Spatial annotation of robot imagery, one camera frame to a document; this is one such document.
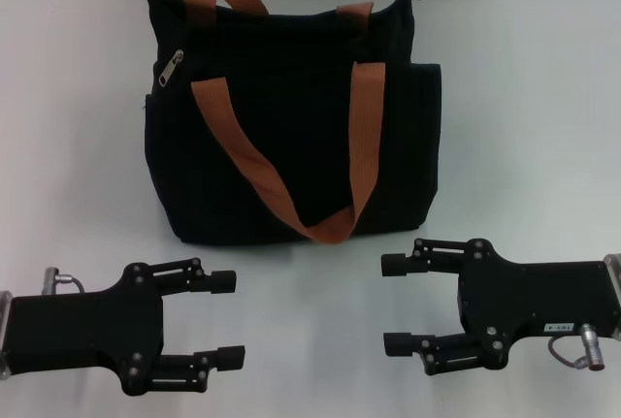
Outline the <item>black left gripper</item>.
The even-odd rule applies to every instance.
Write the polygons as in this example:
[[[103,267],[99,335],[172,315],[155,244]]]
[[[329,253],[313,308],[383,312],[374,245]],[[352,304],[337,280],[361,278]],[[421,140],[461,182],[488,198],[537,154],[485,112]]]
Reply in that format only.
[[[192,355],[160,355],[161,294],[234,293],[235,271],[206,272],[197,257],[157,265],[135,263],[98,292],[15,297],[2,340],[10,375],[45,370],[105,368],[129,396],[205,392],[211,370],[244,366],[243,345]]]

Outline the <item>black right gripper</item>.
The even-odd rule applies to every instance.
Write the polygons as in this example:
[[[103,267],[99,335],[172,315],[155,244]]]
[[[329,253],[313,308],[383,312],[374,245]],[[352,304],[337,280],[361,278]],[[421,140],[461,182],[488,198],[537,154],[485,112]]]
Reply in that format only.
[[[603,261],[514,263],[487,240],[418,238],[410,255],[383,254],[381,272],[383,276],[459,274],[460,321],[475,337],[383,335],[388,357],[419,355],[427,375],[486,368],[490,365],[486,353],[492,355],[493,367],[500,369],[517,341],[579,336],[585,325],[600,338],[610,337],[610,271]]]

